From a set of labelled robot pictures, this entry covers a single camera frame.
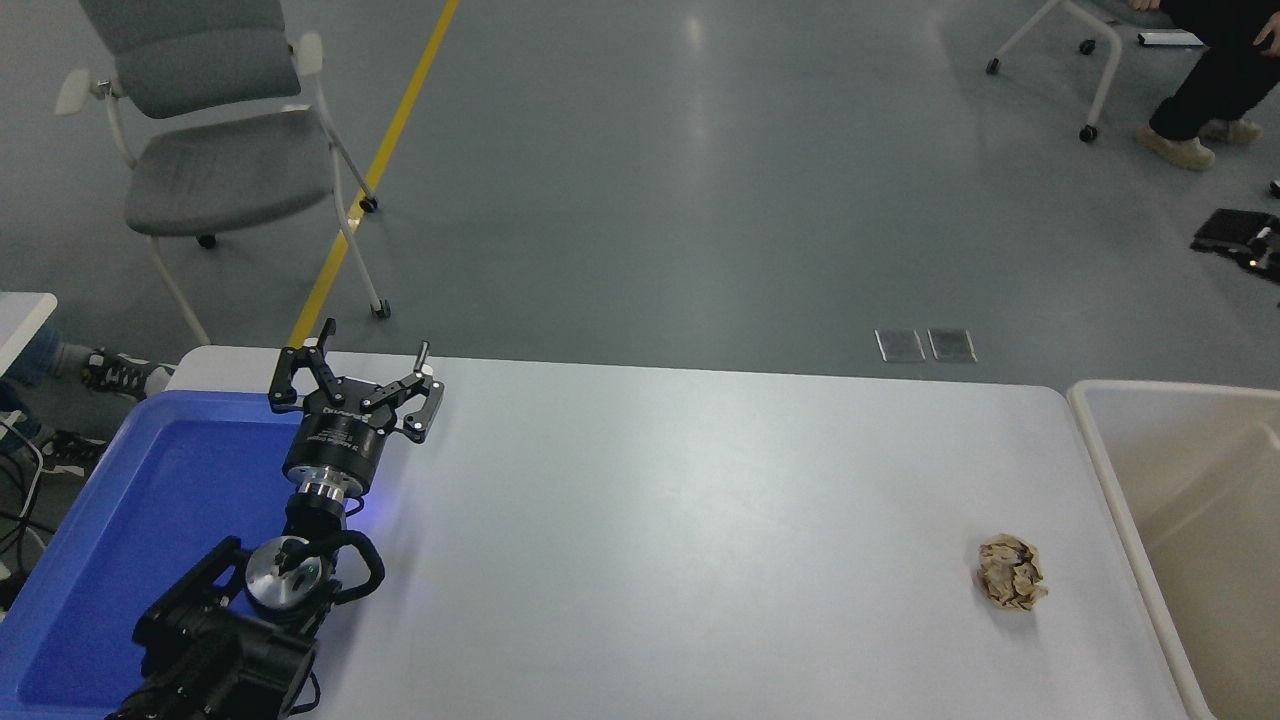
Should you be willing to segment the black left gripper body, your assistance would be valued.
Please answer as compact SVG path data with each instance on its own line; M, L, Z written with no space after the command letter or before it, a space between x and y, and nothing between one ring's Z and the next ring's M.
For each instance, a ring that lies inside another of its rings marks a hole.
M360 404L334 407L325 398L307 398L303 418L285 455L282 474L297 486L326 480L346 493L367 493L393 429L393 411L370 413Z

